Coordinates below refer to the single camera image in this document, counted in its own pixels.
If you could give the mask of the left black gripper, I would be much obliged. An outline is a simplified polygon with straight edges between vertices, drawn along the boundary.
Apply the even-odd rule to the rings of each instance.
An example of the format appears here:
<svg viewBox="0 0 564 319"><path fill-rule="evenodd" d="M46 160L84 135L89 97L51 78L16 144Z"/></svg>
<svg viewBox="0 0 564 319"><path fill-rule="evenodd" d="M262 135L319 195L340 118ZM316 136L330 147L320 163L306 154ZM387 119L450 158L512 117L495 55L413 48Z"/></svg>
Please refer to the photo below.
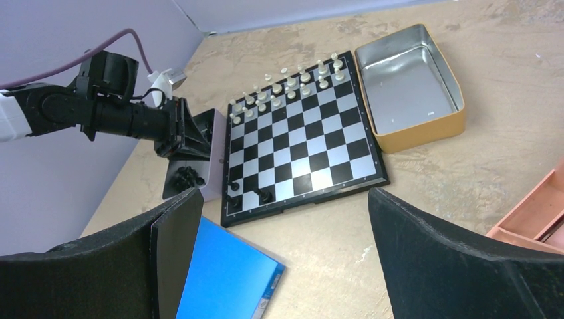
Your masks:
<svg viewBox="0 0 564 319"><path fill-rule="evenodd" d="M92 118L92 133L97 132L151 140L162 158L210 159L211 144L194 122L185 98L167 100L162 108L98 104Z"/></svg>

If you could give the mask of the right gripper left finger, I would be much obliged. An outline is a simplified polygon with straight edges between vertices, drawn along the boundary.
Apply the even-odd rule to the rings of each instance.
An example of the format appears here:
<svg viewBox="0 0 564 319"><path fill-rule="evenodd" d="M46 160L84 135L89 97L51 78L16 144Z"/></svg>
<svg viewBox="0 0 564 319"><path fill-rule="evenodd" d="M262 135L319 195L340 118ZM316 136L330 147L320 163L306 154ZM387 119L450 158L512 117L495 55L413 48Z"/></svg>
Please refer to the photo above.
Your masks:
<svg viewBox="0 0 564 319"><path fill-rule="evenodd" d="M2 318L175 318L204 199L159 206L43 253L1 257Z"/></svg>

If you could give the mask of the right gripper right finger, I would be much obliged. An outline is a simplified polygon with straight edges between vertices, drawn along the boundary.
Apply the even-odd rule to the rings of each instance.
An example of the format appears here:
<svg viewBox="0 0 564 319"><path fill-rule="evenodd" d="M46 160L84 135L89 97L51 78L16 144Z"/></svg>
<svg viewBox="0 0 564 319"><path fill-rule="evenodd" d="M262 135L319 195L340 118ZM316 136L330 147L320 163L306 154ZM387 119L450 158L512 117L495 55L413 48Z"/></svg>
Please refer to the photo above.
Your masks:
<svg viewBox="0 0 564 319"><path fill-rule="evenodd" d="M563 256L427 213L381 188L370 224L395 318L562 318Z"/></svg>

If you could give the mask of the black chess pawn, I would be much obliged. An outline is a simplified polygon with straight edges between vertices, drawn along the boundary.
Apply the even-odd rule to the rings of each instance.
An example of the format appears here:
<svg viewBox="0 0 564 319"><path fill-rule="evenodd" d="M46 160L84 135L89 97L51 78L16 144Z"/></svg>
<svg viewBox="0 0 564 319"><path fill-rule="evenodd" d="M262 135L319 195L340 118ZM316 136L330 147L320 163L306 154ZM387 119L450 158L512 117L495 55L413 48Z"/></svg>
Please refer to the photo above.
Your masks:
<svg viewBox="0 0 564 319"><path fill-rule="evenodd" d="M240 184L237 181L229 181L228 186L232 191L238 191L240 189Z"/></svg>

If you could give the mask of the black chess rook corner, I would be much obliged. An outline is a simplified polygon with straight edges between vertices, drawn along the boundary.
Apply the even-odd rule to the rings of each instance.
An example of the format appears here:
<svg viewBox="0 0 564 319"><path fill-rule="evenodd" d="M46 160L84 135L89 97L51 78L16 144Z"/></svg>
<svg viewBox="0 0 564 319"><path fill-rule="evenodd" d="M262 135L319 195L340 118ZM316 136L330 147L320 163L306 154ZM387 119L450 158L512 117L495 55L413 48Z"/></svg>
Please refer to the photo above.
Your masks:
<svg viewBox="0 0 564 319"><path fill-rule="evenodd" d="M228 195L226 197L226 202L232 209L240 209L242 206L241 196L232 197Z"/></svg>

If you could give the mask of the black chess piece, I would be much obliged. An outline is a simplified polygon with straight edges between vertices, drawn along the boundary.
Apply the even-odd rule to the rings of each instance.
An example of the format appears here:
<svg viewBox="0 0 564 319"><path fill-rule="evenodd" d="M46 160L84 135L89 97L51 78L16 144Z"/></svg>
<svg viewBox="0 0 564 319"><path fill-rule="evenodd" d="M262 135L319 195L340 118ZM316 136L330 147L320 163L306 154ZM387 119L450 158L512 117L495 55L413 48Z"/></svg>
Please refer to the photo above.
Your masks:
<svg viewBox="0 0 564 319"><path fill-rule="evenodd" d="M261 205L272 202L273 194L268 189L255 188L253 192L259 197Z"/></svg>

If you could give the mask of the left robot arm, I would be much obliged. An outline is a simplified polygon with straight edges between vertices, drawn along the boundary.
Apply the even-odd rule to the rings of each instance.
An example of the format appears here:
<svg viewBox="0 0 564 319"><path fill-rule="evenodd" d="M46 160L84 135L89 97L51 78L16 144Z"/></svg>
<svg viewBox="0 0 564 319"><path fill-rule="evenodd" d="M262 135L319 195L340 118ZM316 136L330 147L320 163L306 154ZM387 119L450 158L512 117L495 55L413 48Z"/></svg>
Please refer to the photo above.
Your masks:
<svg viewBox="0 0 564 319"><path fill-rule="evenodd" d="M1 90L1 141L40 136L79 126L89 140L97 132L151 140L157 156L208 161L212 140L197 127L185 98L173 96L171 69L149 75L146 94L134 95L138 62L100 51L85 60L68 86L30 83Z"/></svg>

